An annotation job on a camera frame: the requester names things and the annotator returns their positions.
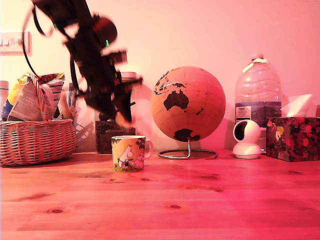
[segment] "white bottle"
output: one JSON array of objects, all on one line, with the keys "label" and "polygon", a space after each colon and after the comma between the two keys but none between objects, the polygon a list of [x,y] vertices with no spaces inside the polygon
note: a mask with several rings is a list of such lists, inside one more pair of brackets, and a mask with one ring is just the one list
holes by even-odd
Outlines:
[{"label": "white bottle", "polygon": [[268,117],[281,117],[281,84],[276,72],[264,59],[255,54],[235,85],[235,123],[253,120],[261,129],[257,144],[266,153]]}]

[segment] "white security camera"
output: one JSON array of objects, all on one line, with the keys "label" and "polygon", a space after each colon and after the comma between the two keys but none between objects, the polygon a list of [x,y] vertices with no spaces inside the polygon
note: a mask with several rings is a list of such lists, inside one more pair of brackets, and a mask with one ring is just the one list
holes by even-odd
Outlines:
[{"label": "white security camera", "polygon": [[233,128],[233,137],[237,141],[232,153],[239,159],[257,159],[262,153],[256,142],[259,140],[261,130],[252,120],[239,121]]}]

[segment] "cork globe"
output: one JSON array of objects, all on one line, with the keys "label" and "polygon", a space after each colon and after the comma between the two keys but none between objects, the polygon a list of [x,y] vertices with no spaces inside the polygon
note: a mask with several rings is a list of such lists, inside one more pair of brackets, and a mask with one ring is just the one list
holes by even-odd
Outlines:
[{"label": "cork globe", "polygon": [[206,138],[221,123],[226,97],[219,81],[194,66],[168,71],[155,84],[151,112],[155,124],[180,142]]}]

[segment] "wall socket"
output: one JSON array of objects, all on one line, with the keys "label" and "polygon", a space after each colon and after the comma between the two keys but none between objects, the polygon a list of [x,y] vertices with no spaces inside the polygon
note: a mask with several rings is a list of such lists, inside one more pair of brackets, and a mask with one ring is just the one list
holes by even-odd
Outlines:
[{"label": "wall socket", "polygon": [[[1,53],[23,53],[22,31],[0,32],[0,51]],[[24,32],[24,45],[26,53],[31,52],[31,34]]]}]

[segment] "mug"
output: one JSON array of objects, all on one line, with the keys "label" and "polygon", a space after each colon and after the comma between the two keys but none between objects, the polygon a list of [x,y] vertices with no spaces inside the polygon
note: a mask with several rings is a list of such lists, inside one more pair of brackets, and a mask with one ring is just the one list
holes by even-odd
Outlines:
[{"label": "mug", "polygon": [[[149,152],[145,156],[146,143]],[[123,135],[111,137],[113,168],[117,172],[136,172],[144,169],[145,159],[149,158],[154,145],[141,135]]]}]

